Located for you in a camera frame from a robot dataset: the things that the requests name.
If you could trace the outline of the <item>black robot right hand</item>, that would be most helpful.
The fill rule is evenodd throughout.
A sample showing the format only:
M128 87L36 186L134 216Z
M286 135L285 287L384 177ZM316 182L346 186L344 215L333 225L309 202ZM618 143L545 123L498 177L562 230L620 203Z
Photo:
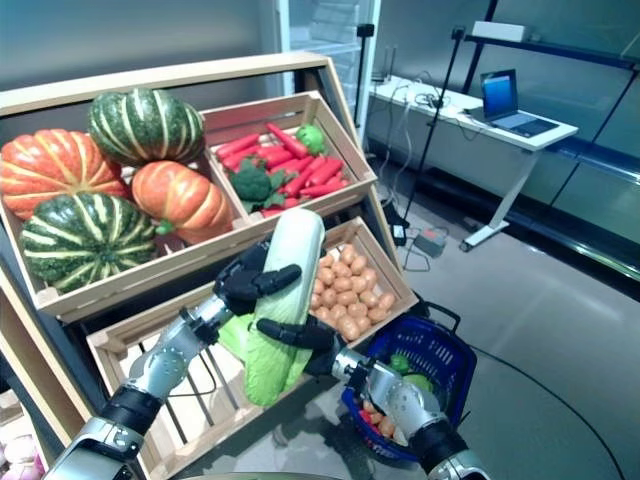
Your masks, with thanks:
M314 377L329 376L336 356L346 346L337 330L313 315L299 325L263 318L257 329L277 342L310 353L303 372Z

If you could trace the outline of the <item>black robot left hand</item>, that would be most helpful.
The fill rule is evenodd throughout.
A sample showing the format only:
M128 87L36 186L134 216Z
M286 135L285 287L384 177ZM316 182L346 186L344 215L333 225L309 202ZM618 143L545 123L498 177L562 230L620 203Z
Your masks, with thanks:
M214 293L237 316L252 313L259 299L284 290L302 274L296 264L265 270L269 246L267 241L258 242L232 260L216 277Z

